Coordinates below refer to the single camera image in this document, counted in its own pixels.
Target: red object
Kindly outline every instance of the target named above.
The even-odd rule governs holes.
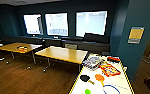
[[[115,75],[119,75],[121,72],[119,70],[117,70],[114,66],[112,66],[111,64],[107,64],[107,65],[101,65],[99,66],[103,73],[109,77],[109,76],[115,76]]]
[[[112,61],[112,62],[120,62],[120,59],[115,58],[115,57],[108,57],[108,61]]]

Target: orange item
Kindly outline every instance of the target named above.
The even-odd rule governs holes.
[[[115,76],[115,75],[119,75],[121,72],[119,70],[117,70],[114,66],[112,66],[111,64],[107,64],[107,65],[101,65],[99,66],[103,73],[109,77],[109,76]]]
[[[112,62],[120,62],[120,59],[115,58],[115,57],[108,57],[108,61],[112,61]]]
[[[102,76],[101,74],[96,74],[95,79],[100,81],[102,86],[104,86],[104,83],[103,83],[103,81],[105,80],[104,76]]]

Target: dark object on table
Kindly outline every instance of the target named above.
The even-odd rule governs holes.
[[[111,56],[109,52],[102,52],[102,56]]]
[[[87,76],[87,75],[81,75],[80,76],[80,79],[82,80],[82,81],[84,81],[84,82],[90,82],[91,84],[95,84],[93,81],[91,81],[90,80],[90,77],[89,76]]]

